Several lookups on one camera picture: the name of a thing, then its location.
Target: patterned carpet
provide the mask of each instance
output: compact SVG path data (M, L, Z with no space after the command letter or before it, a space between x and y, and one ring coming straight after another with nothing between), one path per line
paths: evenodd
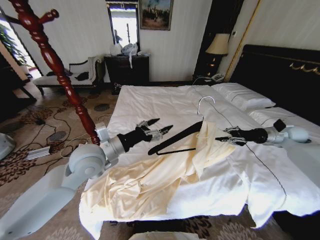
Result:
M52 168L66 164L67 156L79 143L90 142L88 135L72 105L60 88L45 88L42 97L38 89L28 83L27 90L37 102L20 111L15 117L0 123L0 132L6 133L16 141L15 150L0 161L0 217L13 202L37 180ZM108 124L114 111L117 96L106 89L101 93L90 93L80 89L84 106L94 122ZM45 124L37 125L42 119ZM52 154L27 161L28 151L51 146ZM24 238L28 240L90 240L93 239L79 221L78 205L84 189L83 184L75 197L47 224L36 233ZM102 226L101 240L127 240L134 233L147 231L171 231L197 233L207 240L289 240L276 221L271 218L262 228L253 229L254 222L245 207L239 216L197 216L170 221L105 222Z

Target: telephone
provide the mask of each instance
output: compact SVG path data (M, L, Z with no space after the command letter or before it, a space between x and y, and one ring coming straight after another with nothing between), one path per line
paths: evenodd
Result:
M215 81L216 83L220 83L225 79L225 75L223 75L222 73L217 73L217 74L213 75L211 77L211 79L213 81Z

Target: gold headboard trim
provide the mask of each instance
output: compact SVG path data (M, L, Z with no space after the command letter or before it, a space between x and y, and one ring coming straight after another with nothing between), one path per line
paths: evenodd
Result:
M310 72L314 72L317 75L320 75L320 72L318 72L318 67L312 68L312 69L305 69L305 65L303 64L302 66L298 66L298 67L294 67L294 63L292 62L289 66L290 68L292 68L293 70L302 70L305 73L310 73Z
M297 59L297 58L291 58L291 57L284 57L284 56L277 56L277 55L270 55L270 54L263 54L263 53L257 53L257 52L251 52L251 51L243 51L242 53L254 54L254 55L261 55L261 56L267 56L267 57L278 58L278 59L285 59L285 60L291 60L291 61L297 61L297 62L302 62L302 63L305 63L305 64L316 64L316 65L320 65L320 62L317 62L317 61L308 61L308 60L303 60L303 59Z

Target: framed painting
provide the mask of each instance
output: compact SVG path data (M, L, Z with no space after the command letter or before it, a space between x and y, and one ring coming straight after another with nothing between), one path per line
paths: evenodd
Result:
M140 28L170 31L174 0L139 0Z

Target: wooden coat rack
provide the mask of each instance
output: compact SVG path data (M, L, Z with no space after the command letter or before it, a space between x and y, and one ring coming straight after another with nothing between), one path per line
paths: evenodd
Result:
M94 121L89 116L87 109L82 105L81 98L72 87L70 78L65 74L65 68L60 57L49 44L49 39L44 32L43 24L58 18L58 11L52 9L50 12L45 13L39 18L31 9L28 0L9 1L12 3L15 11L18 13L18 19L9 17L9 21L20 24L29 31L31 38L38 44L44 61L55 73L59 84L64 88L68 100L74 105L75 112L81 119L82 125L91 137L92 142L99 145L100 140L95 131Z

